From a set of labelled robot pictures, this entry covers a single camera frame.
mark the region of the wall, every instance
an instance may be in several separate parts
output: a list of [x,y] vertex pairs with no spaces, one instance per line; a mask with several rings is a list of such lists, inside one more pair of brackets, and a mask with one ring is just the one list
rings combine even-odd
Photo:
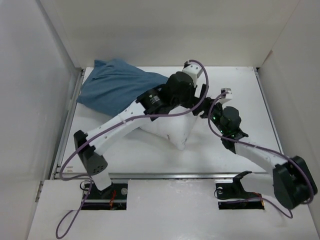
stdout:
[[76,71],[35,0],[0,0],[0,233],[28,236]]
[[260,67],[299,0],[41,0],[75,64]]
[[[279,138],[300,155],[320,189],[320,1],[300,0],[259,69]],[[310,205],[320,233],[320,195]]]

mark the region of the table surface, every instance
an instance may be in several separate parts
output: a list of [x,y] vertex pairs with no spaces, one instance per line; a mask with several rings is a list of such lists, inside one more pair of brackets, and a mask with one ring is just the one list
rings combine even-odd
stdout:
[[[80,205],[79,184],[79,180],[44,182],[28,240],[56,239],[59,221]],[[127,210],[82,210],[64,239],[319,239],[306,205],[293,210],[293,219],[284,217],[269,203],[265,203],[265,210],[218,210],[214,190],[213,179],[130,180]],[[62,223],[60,236],[73,216]]]
[[[169,77],[182,67],[140,67],[146,72],[155,72]],[[87,79],[93,68],[85,71]],[[233,100],[226,106],[239,110],[241,129],[260,145],[279,150],[271,120],[252,67],[207,67],[209,76],[208,97],[215,98],[221,88],[231,88]],[[197,94],[204,74],[198,80]],[[110,117],[77,104],[68,134],[62,162],[75,150],[73,134],[94,129]],[[121,174],[233,174],[250,170],[265,171],[244,157],[226,150],[220,139],[209,131],[205,119],[198,118],[186,142],[184,151],[176,149],[169,141],[141,129],[136,129],[116,142],[104,154],[110,173]],[[78,156],[74,157],[64,173],[85,173]]]

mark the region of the blue cloth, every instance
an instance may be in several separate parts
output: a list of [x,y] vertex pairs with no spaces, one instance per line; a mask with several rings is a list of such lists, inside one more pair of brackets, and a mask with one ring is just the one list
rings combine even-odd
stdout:
[[125,110],[139,95],[168,78],[145,72],[121,59],[94,61],[94,69],[83,83],[77,102],[112,117]]

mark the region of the blue towel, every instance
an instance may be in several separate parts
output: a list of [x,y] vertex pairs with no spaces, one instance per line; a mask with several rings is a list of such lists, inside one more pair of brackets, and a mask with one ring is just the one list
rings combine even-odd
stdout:
[[168,78],[145,72],[121,59],[94,61],[94,69],[83,83],[77,102],[100,113],[116,116],[139,95]]

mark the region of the screw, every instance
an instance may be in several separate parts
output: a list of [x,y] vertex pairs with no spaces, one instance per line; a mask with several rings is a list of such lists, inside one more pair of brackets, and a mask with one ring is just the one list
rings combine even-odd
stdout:
[[223,187],[222,186],[219,186],[217,189],[216,189],[216,193],[217,194],[223,194],[224,193],[224,189],[223,189]]
[[125,187],[122,188],[122,189],[121,189],[121,194],[122,194],[122,195],[127,195],[127,194],[128,194],[128,189],[125,188]]

